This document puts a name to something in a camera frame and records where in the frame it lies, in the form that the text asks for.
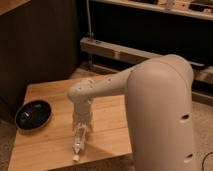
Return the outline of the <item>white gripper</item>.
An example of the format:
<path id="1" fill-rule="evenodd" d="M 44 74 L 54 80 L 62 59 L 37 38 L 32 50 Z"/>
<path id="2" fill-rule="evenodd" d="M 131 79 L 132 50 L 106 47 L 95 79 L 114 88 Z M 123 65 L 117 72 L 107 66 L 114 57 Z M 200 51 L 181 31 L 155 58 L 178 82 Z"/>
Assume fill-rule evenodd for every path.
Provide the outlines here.
<path id="1" fill-rule="evenodd" d="M 78 124 L 85 124 L 87 132 L 93 132 L 93 126 L 91 125 L 92 116 L 92 103 L 90 101 L 75 103 L 73 109 L 72 131 L 76 132 Z"/>

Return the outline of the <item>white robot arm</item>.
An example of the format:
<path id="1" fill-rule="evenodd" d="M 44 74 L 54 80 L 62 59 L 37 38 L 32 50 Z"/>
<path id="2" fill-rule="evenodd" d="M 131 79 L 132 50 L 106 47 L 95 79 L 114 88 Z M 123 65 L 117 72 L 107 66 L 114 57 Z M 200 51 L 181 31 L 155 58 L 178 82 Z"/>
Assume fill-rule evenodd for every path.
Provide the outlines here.
<path id="1" fill-rule="evenodd" d="M 73 102 L 74 150 L 85 144 L 96 97 L 122 94 L 135 171 L 197 171 L 192 123 L 193 70 L 170 54 L 148 59 L 95 82 L 85 79 L 68 91 Z"/>

